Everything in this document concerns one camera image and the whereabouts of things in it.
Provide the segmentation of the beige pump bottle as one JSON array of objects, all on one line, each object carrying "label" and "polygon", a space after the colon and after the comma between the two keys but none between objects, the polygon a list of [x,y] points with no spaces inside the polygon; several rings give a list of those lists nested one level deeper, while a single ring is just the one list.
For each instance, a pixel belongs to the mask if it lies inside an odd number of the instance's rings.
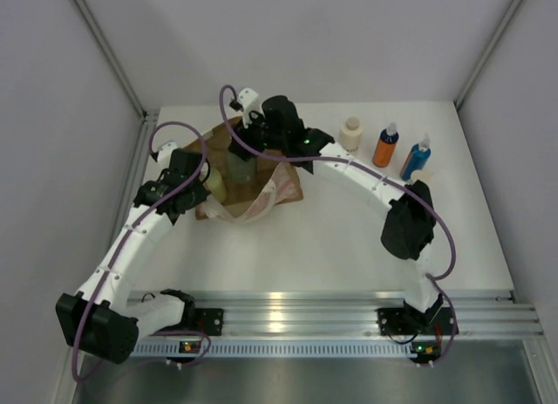
[{"label": "beige pump bottle", "polygon": [[429,184],[432,181],[434,173],[428,170],[420,169],[414,170],[411,173],[410,181],[422,181],[425,184]]}]

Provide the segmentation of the dark blue spray bottle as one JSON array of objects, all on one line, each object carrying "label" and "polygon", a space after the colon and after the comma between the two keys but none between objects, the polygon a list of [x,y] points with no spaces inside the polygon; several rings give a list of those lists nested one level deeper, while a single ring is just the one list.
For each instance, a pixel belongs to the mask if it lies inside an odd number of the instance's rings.
[{"label": "dark blue spray bottle", "polygon": [[400,178],[409,181],[414,171],[422,170],[432,154],[431,139],[425,134],[422,140],[412,146],[400,171]]}]

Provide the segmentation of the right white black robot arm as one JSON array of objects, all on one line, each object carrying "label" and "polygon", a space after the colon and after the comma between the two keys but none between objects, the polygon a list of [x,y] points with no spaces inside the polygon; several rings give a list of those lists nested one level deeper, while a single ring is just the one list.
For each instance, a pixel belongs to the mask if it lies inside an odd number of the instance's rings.
[{"label": "right white black robot arm", "polygon": [[411,333],[432,331],[438,315],[452,308],[438,285],[451,272],[434,276],[429,263],[435,227],[446,234],[449,269],[457,255],[450,230],[434,210],[428,185],[421,180],[411,184],[395,181],[364,165],[331,135],[306,127],[295,104],[283,95],[260,101],[258,93],[246,89],[234,93],[229,102],[221,100],[219,106],[242,116],[237,125],[224,120],[234,155],[244,161],[259,157],[288,162],[335,182],[378,212],[384,220],[381,245],[403,264],[400,275],[405,296],[398,319]]}]

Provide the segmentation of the grey-green pump bottle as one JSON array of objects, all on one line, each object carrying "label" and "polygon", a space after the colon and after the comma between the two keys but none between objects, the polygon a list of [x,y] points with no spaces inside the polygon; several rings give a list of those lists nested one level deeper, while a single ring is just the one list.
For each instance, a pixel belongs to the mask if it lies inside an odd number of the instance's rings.
[{"label": "grey-green pump bottle", "polygon": [[256,158],[243,160],[236,154],[227,153],[226,158],[228,178],[238,184],[252,184],[255,182],[257,161]]}]

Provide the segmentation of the burlap canvas tote bag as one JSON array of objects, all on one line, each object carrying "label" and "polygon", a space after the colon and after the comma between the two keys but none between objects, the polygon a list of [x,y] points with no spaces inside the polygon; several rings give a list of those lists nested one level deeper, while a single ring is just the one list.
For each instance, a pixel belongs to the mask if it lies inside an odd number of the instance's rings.
[{"label": "burlap canvas tote bag", "polygon": [[230,223],[253,223],[266,216],[276,205],[300,202],[303,190],[296,168],[286,162],[256,157],[255,182],[238,184],[229,180],[226,158],[232,137],[221,123],[203,134],[208,148],[208,162],[220,171],[227,189],[227,199],[218,203],[210,195],[195,210],[195,219]]}]

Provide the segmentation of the white round cap bottle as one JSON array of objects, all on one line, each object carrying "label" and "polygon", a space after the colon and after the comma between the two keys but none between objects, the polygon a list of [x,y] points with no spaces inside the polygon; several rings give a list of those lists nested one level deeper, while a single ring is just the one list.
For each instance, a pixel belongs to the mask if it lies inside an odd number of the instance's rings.
[{"label": "white round cap bottle", "polygon": [[350,154],[356,154],[362,139],[364,128],[357,117],[349,117],[339,131],[339,143]]}]

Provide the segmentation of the yellow-green squeeze bottle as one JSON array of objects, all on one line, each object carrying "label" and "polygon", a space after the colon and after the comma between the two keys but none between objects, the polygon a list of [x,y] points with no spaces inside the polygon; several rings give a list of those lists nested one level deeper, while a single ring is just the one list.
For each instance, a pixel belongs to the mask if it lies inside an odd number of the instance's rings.
[{"label": "yellow-green squeeze bottle", "polygon": [[204,185],[218,203],[227,199],[227,189],[220,171],[212,168],[204,178]]}]

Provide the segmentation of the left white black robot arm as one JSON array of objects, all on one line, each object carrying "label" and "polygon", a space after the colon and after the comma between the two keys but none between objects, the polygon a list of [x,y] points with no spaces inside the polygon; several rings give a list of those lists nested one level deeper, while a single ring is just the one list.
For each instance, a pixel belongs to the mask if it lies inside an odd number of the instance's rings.
[{"label": "left white black robot arm", "polygon": [[101,264],[75,294],[61,295],[55,306],[69,346],[115,364],[126,361],[140,339],[168,327],[185,334],[197,322],[194,298],[183,291],[165,289],[152,301],[128,303],[155,246],[181,215],[209,195],[199,177],[206,155],[176,148],[155,158],[164,167],[160,176],[139,188]]}]

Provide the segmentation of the blue orange spray bottle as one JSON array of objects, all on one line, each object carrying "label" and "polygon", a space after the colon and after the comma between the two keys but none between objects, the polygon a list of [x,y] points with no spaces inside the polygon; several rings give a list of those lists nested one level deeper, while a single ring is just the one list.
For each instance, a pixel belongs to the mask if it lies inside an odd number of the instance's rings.
[{"label": "blue orange spray bottle", "polygon": [[397,146],[398,139],[398,126],[395,122],[392,122],[379,135],[378,143],[372,157],[372,163],[375,166],[378,168],[385,168],[389,165]]}]

